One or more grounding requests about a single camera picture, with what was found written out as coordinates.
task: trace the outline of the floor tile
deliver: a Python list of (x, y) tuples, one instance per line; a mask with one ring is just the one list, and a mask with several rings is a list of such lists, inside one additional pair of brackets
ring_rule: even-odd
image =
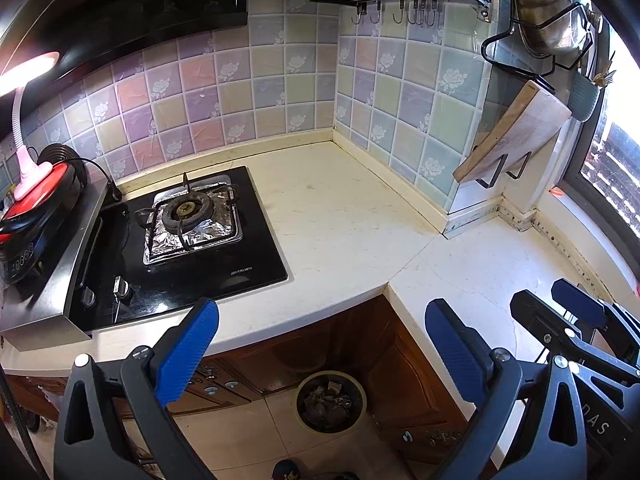
[(216, 412), (176, 416), (174, 420), (211, 470), (276, 460), (287, 454), (263, 400)]
[(294, 413), (295, 395), (296, 390), (287, 390), (266, 398), (267, 406), (287, 452), (293, 455), (335, 440), (334, 435), (319, 435), (302, 427)]

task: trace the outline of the pastel wall tile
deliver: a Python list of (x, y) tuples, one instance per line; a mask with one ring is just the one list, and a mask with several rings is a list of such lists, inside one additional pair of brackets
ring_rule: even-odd
[(281, 14), (283, 0), (249, 0), (249, 14)]
[(216, 84), (216, 63), (213, 54), (183, 59), (180, 62), (180, 79), (183, 90), (193, 90)]
[(351, 124), (351, 99), (338, 94), (335, 100), (335, 118), (346, 126)]
[(373, 110), (371, 115), (371, 126), (369, 129), (369, 140), (375, 142), (387, 153), (391, 153), (391, 145), (394, 141), (394, 131), (396, 120), (378, 110)]
[(338, 18), (318, 17), (318, 43), (338, 43)]
[(411, 83), (402, 84), (398, 118), (422, 132), (426, 132), (431, 121), (433, 91)]
[(405, 41), (380, 40), (378, 45), (378, 72), (402, 77)]
[(460, 165), (462, 155), (429, 137), (418, 172), (445, 195), (453, 186), (453, 171)]
[(203, 121), (220, 115), (218, 89), (207, 86), (184, 95), (184, 105), (187, 108), (187, 118), (190, 123)]
[(398, 115), (401, 81), (395, 77), (378, 74), (373, 105), (394, 117)]
[(284, 0), (284, 9), (285, 12), (315, 14), (318, 11), (318, 4), (309, 0)]
[(94, 127), (86, 99), (72, 105), (64, 111), (66, 126), (73, 137)]
[(315, 43), (316, 17), (308, 14), (286, 14), (287, 43)]
[(222, 128), (227, 144), (255, 139), (253, 112), (242, 112), (222, 117)]
[(189, 125), (193, 147), (196, 153), (212, 150), (225, 145), (222, 133), (222, 119), (213, 118)]
[(438, 90), (476, 106), (483, 68), (482, 57), (447, 49), (442, 53)]
[(46, 123), (44, 123), (44, 131), (47, 134), (49, 142), (67, 142), (71, 136), (66, 127), (65, 117), (59, 113)]
[(315, 115), (313, 103), (287, 105), (287, 133), (313, 130)]
[(80, 99), (86, 97), (86, 89), (84, 88), (84, 81), (78, 81), (73, 83), (69, 88), (65, 89), (60, 94), (60, 101), (62, 101), (63, 108), (69, 108), (71, 105), (76, 104)]
[(120, 116), (104, 121), (95, 127), (95, 133), (102, 147), (103, 153), (109, 153), (117, 148), (125, 146), (127, 136)]
[(261, 108), (255, 111), (255, 127), (258, 138), (280, 135), (287, 132), (284, 106)]
[(174, 160), (194, 153), (188, 126), (180, 126), (161, 132), (158, 137), (166, 160)]
[(371, 123), (371, 107), (353, 102), (353, 110), (351, 111), (351, 127), (359, 134), (369, 137), (369, 125)]
[(111, 75), (111, 67), (109, 65), (105, 65), (84, 76), (84, 88), (87, 94), (93, 94), (111, 84), (113, 84), (113, 75)]
[(249, 50), (229, 50), (217, 53), (216, 67), (218, 68), (219, 83), (249, 79), (251, 77)]
[(251, 49), (254, 77), (284, 74), (284, 47), (260, 46)]
[(284, 104), (284, 77), (254, 78), (254, 103), (256, 108), (267, 108)]
[(335, 98), (335, 74), (316, 75), (316, 101), (333, 101)]
[(356, 39), (341, 36), (338, 42), (338, 63), (353, 66), (356, 63)]
[(283, 16), (250, 16), (251, 45), (284, 43)]
[(145, 70), (145, 59), (142, 52), (134, 52), (111, 63), (114, 81), (122, 81)]
[(429, 135), (463, 153), (473, 118), (474, 109), (471, 106), (437, 94), (431, 109)]
[(318, 72), (335, 72), (338, 47), (336, 45), (318, 45), (316, 68)]
[(144, 74), (136, 74), (116, 83), (120, 110), (128, 112), (149, 102)]
[(107, 153), (104, 156), (104, 160), (107, 163), (109, 172), (116, 180), (129, 176), (138, 170), (131, 148), (128, 145)]
[(429, 43), (407, 43), (404, 78), (418, 85), (436, 88), (440, 47)]
[(356, 39), (356, 66), (367, 70), (376, 69), (376, 54), (378, 52), (378, 40), (375, 38)]
[(178, 56), (187, 59), (213, 52), (213, 35), (210, 30), (201, 34), (193, 34), (185, 38), (178, 38)]
[(138, 171), (148, 170), (158, 164), (164, 163), (164, 153), (160, 146), (158, 136), (147, 137), (134, 142), (131, 145), (133, 160), (136, 161)]
[(338, 92), (351, 97), (353, 95), (353, 68), (338, 67)]
[(130, 142), (144, 139), (158, 132), (150, 105), (144, 105), (123, 115), (124, 127)]
[(215, 30), (213, 32), (213, 45), (216, 52), (249, 46), (249, 28), (235, 27)]
[(316, 71), (315, 45), (287, 45), (285, 47), (285, 70), (287, 74)]
[(152, 101), (159, 101), (182, 92), (180, 68), (169, 63), (146, 71), (146, 84)]
[(409, 168), (417, 171), (425, 138), (425, 134), (418, 128), (399, 121), (396, 124), (396, 138), (391, 153)]
[(316, 76), (295, 74), (287, 76), (287, 104), (309, 103), (316, 99)]
[(331, 128), (334, 125), (334, 102), (316, 102), (316, 128)]
[(84, 158), (94, 160), (102, 155), (102, 147), (100, 146), (100, 141), (98, 140), (98, 136), (95, 134), (95, 130), (93, 128), (78, 135), (77, 137), (74, 137), (72, 139), (72, 143), (74, 150), (78, 152), (78, 155)]
[(376, 75), (373, 72), (356, 69), (353, 78), (353, 97), (369, 106), (373, 105), (375, 82)]
[(147, 70), (156, 66), (166, 65), (178, 59), (178, 47), (175, 41), (167, 41), (143, 50), (142, 58)]
[(394, 170), (398, 175), (404, 178), (409, 184), (413, 184), (415, 182), (415, 171), (404, 165), (395, 157), (391, 157), (389, 161), (389, 167)]
[(187, 123), (187, 112), (184, 109), (182, 95), (167, 97), (161, 101), (153, 102), (151, 106), (158, 132), (164, 132)]
[(218, 85), (218, 98), (223, 114), (242, 112), (254, 107), (250, 81), (236, 81)]
[(423, 41), (425, 43), (442, 44), (442, 37), (444, 34), (445, 23), (445, 6), (442, 3), (438, 3), (436, 10), (431, 10), (431, 3), (428, 4), (428, 10), (425, 12), (425, 17), (422, 23), (418, 25), (409, 25), (407, 31), (407, 38), (414, 41)]

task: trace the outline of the cutting board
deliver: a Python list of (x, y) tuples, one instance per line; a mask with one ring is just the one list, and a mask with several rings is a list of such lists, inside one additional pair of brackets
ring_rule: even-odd
[(458, 166), (453, 177), (460, 183), (482, 177), (490, 180), (505, 153), (502, 170), (516, 167), (527, 153), (533, 155), (548, 143), (570, 116), (571, 110), (557, 97), (527, 81), (491, 133)]

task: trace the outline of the marble countertop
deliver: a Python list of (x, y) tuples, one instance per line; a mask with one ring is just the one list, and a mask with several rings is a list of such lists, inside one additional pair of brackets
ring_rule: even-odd
[[(469, 417), (473, 405), (462, 400), (426, 335), (427, 303), (445, 298), (489, 346), (532, 360), (541, 346), (511, 318), (511, 296), (528, 288), (551, 303), (553, 281), (579, 281), (573, 267), (533, 229), (519, 233), (495, 218), (446, 239), (332, 142), (248, 156), (197, 173), (237, 166), (249, 169), (289, 279), (220, 300), (220, 328), (207, 354), (295, 330), (385, 294)], [(165, 185), (159, 182), (136, 195)], [(9, 374), (66, 376), (78, 354), (97, 361), (122, 359), (135, 346), (154, 345), (184, 315), (97, 330), (89, 341), (49, 349), (18, 352), (5, 342), (0, 360)], [(512, 418), (514, 426), (500, 443), (505, 450), (520, 417)]]

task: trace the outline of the pink tile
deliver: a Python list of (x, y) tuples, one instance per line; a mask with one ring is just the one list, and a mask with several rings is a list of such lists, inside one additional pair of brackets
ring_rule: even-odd
[(196, 152), (204, 152), (212, 148), (225, 145), (225, 137), (222, 134), (222, 121), (220, 119), (207, 119), (190, 124), (191, 138)]
[(128, 112), (149, 102), (144, 74), (136, 74), (116, 83), (116, 93), (120, 102), (120, 110), (123, 112)]
[(180, 62), (182, 88), (193, 90), (216, 84), (216, 64), (213, 54), (190, 57)]
[(227, 144), (255, 139), (253, 112), (240, 112), (224, 116), (222, 123)]
[(145, 139), (134, 142), (131, 145), (131, 151), (133, 152), (133, 158), (140, 171), (164, 162), (164, 155), (162, 154), (162, 147), (160, 146), (158, 136), (146, 137)]
[(148, 70), (146, 83), (152, 101), (179, 94), (182, 92), (182, 85), (180, 84), (178, 64), (169, 63)]

